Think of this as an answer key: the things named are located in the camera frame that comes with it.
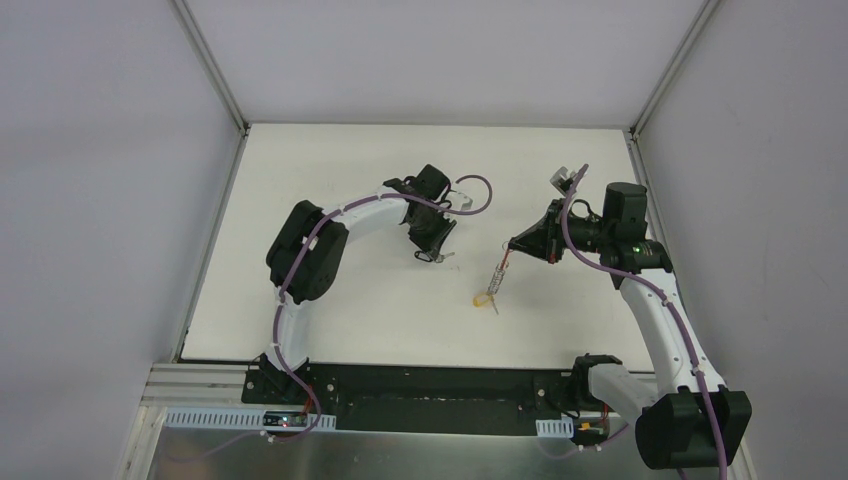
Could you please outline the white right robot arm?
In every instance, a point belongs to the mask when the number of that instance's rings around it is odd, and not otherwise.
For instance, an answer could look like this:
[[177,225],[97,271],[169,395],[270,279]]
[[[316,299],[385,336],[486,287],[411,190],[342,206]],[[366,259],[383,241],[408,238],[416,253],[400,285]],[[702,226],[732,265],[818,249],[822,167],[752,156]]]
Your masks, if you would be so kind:
[[626,182],[607,185],[600,213],[573,213],[573,180],[556,180],[559,200],[536,224],[511,238],[508,250],[559,262],[566,252],[607,273],[635,318],[649,353],[656,386],[641,384],[610,355],[584,355],[567,384],[583,410],[610,407],[634,430],[637,450],[653,470],[714,468],[721,479],[752,416],[743,391],[730,389],[700,345],[684,309],[669,254],[647,235],[647,190]]

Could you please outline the red-handled metal key holder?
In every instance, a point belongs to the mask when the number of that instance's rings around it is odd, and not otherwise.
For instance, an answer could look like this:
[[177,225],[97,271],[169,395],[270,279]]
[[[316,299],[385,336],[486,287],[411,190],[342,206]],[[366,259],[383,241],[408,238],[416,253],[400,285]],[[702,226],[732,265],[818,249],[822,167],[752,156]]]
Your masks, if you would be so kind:
[[490,282],[489,282],[487,290],[486,290],[486,293],[489,296],[492,296],[492,297],[494,297],[498,293],[498,291],[501,287],[501,284],[503,283],[503,279],[505,277],[506,270],[509,266],[509,256],[510,256],[510,253],[511,253],[511,249],[509,248],[509,242],[505,242],[503,244],[503,250],[504,250],[503,256],[498,261],[498,263],[496,264],[494,272],[492,274],[492,277],[490,279]]

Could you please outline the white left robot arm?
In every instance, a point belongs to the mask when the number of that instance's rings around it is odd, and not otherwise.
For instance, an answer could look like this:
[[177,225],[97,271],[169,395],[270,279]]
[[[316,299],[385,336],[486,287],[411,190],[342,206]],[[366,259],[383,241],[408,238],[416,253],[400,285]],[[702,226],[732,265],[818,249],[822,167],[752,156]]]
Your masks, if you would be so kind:
[[405,225],[416,259],[443,261],[441,248],[456,225],[449,214],[451,191],[448,177],[427,164],[416,176],[387,180],[338,207],[322,209],[308,200],[293,207],[266,256],[280,309],[271,343],[259,358],[258,387],[281,404],[303,396],[305,378],[297,369],[308,360],[306,309],[332,286],[349,243]]

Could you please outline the black key tag with key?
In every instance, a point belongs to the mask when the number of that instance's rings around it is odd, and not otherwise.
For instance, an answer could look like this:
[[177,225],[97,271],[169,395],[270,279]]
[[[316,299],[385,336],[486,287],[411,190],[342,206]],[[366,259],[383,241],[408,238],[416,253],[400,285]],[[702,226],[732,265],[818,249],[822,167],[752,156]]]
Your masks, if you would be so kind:
[[419,260],[419,261],[422,261],[422,262],[425,262],[425,263],[436,263],[436,264],[443,263],[446,259],[448,259],[448,258],[450,258],[454,255],[455,255],[454,252],[439,253],[439,252],[423,251],[423,250],[418,250],[418,251],[414,252],[414,258],[416,260]]

